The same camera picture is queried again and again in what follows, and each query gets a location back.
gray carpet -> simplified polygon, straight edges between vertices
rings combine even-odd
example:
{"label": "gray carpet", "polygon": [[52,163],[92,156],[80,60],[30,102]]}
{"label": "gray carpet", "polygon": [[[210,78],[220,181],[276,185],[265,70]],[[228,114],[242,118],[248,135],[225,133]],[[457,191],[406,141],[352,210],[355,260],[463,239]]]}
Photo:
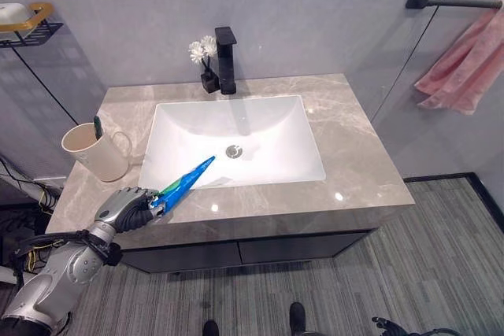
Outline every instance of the gray carpet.
{"label": "gray carpet", "polygon": [[288,335],[292,301],[327,335],[379,335],[372,316],[409,332],[504,334],[504,235],[465,179],[409,183],[417,206],[334,259],[147,275],[104,268],[68,335]]}

vanity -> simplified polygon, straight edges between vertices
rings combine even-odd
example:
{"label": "vanity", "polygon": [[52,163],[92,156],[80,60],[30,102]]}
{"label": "vanity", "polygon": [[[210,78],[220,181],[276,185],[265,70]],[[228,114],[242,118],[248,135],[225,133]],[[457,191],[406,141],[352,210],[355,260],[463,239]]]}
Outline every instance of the vanity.
{"label": "vanity", "polygon": [[157,179],[160,190],[220,162],[169,216],[116,236],[122,263],[143,271],[333,257],[414,204],[344,75],[237,80],[231,96],[200,83],[113,87],[98,114],[131,139],[131,166],[104,183],[76,162],[47,233],[87,227],[117,189]]}

white flower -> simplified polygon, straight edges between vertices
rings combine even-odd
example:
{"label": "white flower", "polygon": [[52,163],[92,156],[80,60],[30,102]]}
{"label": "white flower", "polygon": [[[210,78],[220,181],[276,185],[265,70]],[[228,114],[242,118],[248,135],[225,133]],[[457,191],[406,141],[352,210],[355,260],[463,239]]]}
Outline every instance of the white flower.
{"label": "white flower", "polygon": [[194,41],[189,45],[189,53],[191,54],[191,60],[197,65],[199,65],[205,57],[205,51],[199,41]]}
{"label": "white flower", "polygon": [[201,44],[207,56],[213,57],[217,53],[217,44],[215,37],[206,35],[202,38]]}

black faucet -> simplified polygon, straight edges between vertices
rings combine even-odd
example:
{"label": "black faucet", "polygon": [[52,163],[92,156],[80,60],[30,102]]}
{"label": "black faucet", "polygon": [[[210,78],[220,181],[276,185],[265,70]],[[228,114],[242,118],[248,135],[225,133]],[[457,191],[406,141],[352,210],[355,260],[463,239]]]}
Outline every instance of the black faucet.
{"label": "black faucet", "polygon": [[219,58],[220,92],[235,94],[235,67],[233,65],[235,35],[230,27],[215,28],[215,39],[217,41],[217,57]]}

foot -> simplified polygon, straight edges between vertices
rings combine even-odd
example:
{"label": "foot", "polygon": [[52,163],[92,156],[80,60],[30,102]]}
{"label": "foot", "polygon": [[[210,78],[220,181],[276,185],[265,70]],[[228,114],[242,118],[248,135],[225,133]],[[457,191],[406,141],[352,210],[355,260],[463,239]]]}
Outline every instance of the foot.
{"label": "foot", "polygon": [[219,327],[213,320],[207,320],[203,326],[203,336],[219,336]]}
{"label": "foot", "polygon": [[289,308],[289,324],[292,336],[306,331],[305,308],[299,302],[294,302]]}

